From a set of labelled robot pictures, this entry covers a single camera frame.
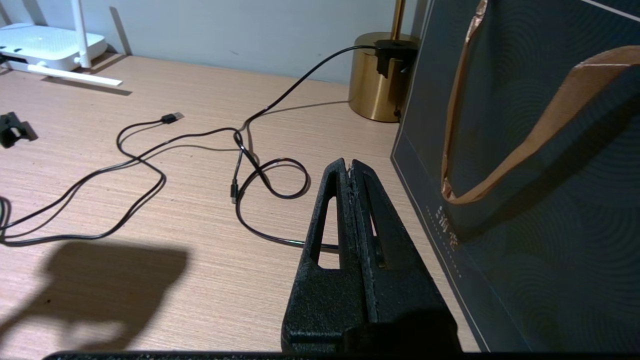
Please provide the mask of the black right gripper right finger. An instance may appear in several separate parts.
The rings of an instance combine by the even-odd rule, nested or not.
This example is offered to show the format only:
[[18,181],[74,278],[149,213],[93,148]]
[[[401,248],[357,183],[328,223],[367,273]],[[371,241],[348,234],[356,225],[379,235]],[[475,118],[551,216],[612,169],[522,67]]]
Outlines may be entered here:
[[366,319],[350,331],[363,353],[461,353],[458,326],[375,171],[350,167]]

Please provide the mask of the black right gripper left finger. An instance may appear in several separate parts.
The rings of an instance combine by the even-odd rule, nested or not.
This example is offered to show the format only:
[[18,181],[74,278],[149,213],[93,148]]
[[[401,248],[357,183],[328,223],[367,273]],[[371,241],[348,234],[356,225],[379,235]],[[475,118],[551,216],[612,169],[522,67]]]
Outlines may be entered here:
[[[368,321],[364,264],[368,233],[358,196],[361,162],[324,170],[281,326],[286,353],[340,353],[346,333]],[[336,201],[338,268],[319,265],[329,202]]]

